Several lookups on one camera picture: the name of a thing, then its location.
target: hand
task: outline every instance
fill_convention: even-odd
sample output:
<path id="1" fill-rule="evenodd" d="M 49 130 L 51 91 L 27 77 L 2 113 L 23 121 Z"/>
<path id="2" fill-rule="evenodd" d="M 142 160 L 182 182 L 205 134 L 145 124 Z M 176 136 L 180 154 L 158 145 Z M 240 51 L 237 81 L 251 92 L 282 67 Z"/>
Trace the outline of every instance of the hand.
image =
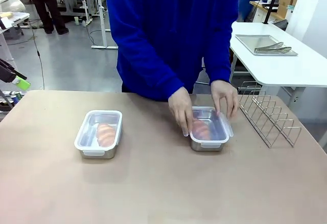
<path id="1" fill-rule="evenodd" d="M 182 128 L 184 136 L 192 130 L 193 111 L 190 95 L 184 87 L 181 87 L 168 99 L 169 109 L 174 115 L 176 122 Z"/>
<path id="2" fill-rule="evenodd" d="M 228 82 L 216 80 L 211 83 L 211 93 L 217 113 L 220 112 L 220 99 L 225 98 L 227 102 L 227 117 L 235 116 L 239 108 L 237 90 Z"/>

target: blue sleeve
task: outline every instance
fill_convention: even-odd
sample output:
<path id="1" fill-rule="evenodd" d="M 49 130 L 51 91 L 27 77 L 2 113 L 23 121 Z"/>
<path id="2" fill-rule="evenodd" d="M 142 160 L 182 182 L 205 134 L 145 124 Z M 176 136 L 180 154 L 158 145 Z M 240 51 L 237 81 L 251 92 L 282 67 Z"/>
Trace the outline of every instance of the blue sleeve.
<path id="1" fill-rule="evenodd" d="M 238 0 L 218 1 L 216 4 L 223 4 L 223 6 L 213 21 L 204 52 L 205 70 L 209 75 L 210 83 L 215 80 L 229 82 L 231 25 L 238 18 L 239 11 Z"/>
<path id="2" fill-rule="evenodd" d="M 150 87 L 169 98 L 183 86 L 176 74 L 157 56 L 143 31 L 143 0 L 107 0 L 111 33 L 119 52 Z"/>

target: person's left hand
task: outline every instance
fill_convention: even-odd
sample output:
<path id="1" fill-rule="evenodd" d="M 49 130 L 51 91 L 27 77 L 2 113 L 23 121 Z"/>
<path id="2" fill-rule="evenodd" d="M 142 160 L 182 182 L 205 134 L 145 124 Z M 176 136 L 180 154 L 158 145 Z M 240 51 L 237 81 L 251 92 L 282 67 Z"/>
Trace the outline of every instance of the person's left hand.
<path id="1" fill-rule="evenodd" d="M 239 108 L 237 90 L 230 83 L 216 80 L 211 83 L 211 93 L 217 114 L 220 112 L 220 99 L 225 98 L 227 102 L 227 117 L 235 116 Z"/>

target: green object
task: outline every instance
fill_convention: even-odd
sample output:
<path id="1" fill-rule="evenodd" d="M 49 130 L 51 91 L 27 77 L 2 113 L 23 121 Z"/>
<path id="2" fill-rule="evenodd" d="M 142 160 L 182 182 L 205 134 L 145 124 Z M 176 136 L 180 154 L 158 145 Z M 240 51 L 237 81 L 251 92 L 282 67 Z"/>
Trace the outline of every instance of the green object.
<path id="1" fill-rule="evenodd" d="M 19 83 L 16 84 L 17 87 L 19 87 L 20 89 L 22 89 L 24 91 L 29 89 L 31 84 L 28 81 L 26 81 L 18 76 L 16 76 L 16 78 L 19 79 Z"/>

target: person's right hand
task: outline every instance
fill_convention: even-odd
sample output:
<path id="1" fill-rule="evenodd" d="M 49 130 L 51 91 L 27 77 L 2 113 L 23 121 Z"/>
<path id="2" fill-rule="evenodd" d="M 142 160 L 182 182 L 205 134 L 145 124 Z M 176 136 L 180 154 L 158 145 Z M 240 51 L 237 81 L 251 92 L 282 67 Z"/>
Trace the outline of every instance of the person's right hand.
<path id="1" fill-rule="evenodd" d="M 184 136 L 188 136 L 193 122 L 192 102 L 188 91 L 181 87 L 169 97 L 168 104 Z"/>

